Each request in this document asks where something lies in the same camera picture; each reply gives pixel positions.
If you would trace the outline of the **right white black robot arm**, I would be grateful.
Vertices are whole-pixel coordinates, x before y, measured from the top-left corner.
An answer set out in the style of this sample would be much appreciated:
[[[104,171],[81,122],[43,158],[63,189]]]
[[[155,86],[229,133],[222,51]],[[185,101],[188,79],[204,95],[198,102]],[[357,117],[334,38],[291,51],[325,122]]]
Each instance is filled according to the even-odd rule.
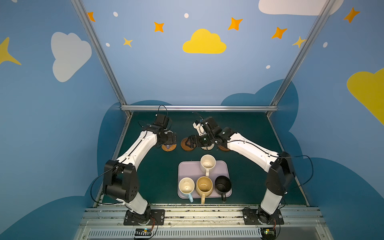
[[[279,154],[268,150],[231,128],[222,129],[212,117],[195,121],[193,127],[198,133],[186,138],[186,147],[195,149],[211,145],[222,146],[246,157],[267,173],[267,190],[258,212],[265,216],[274,214],[296,177],[292,156],[286,152]]]

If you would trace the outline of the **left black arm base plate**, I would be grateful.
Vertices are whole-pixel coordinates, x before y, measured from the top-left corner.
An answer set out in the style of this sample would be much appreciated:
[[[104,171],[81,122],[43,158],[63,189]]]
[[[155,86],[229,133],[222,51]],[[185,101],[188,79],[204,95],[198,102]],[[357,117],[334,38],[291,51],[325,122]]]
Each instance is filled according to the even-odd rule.
[[[146,211],[143,215],[131,212],[130,210],[126,211],[124,217],[124,226],[151,226],[159,225],[162,226],[165,220],[165,210],[149,210]]]

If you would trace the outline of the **woven rattan round coaster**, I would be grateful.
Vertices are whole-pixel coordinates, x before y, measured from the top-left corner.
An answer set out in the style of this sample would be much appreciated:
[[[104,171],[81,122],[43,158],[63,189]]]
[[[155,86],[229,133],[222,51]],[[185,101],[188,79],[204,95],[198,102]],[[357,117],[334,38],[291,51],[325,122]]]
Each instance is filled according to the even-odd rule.
[[[162,145],[162,150],[165,152],[171,152],[171,151],[175,150],[176,147],[177,147],[176,144],[174,144],[174,145]]]

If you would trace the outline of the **white multicolour woven coaster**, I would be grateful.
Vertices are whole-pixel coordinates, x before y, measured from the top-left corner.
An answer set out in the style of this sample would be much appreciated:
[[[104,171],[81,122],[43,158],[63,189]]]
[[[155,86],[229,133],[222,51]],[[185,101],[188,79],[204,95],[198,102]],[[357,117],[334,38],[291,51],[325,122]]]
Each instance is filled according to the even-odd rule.
[[[202,148],[203,150],[210,151],[210,150],[212,150],[214,147],[215,147],[215,144],[210,144],[210,145],[207,145],[207,146],[203,146],[203,147],[201,147],[201,148]]]

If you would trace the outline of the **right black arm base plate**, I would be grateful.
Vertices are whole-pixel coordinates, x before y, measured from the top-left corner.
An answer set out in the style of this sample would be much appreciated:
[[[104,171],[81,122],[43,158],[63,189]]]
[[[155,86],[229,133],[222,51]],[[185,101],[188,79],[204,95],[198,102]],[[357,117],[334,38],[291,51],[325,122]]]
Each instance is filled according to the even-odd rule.
[[[244,208],[243,219],[245,225],[283,225],[282,213],[277,209],[272,215],[269,215],[262,209]]]

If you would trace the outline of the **brown wooden round coaster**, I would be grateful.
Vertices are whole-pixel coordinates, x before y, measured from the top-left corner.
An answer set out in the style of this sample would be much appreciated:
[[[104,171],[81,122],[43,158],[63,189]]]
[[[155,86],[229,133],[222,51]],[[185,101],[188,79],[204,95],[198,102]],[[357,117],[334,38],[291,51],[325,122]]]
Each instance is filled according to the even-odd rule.
[[[228,149],[228,148],[226,148],[226,147],[224,147],[224,146],[218,146],[219,147],[219,149],[221,150],[221,151],[224,151],[224,152],[229,152],[230,151],[230,149]]]
[[[193,143],[190,137],[184,138],[181,141],[181,147],[184,151],[190,152],[196,148],[196,145]]]

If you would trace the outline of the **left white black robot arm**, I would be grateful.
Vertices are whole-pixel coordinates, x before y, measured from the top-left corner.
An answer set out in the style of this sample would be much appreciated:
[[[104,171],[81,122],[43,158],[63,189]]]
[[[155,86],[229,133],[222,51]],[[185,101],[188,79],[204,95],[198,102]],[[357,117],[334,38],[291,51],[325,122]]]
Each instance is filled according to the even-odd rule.
[[[177,145],[177,134],[169,130],[170,118],[157,114],[154,123],[147,124],[133,145],[115,161],[104,167],[103,194],[123,203],[131,212],[145,215],[149,203],[139,193],[137,170],[140,163],[154,146]]]

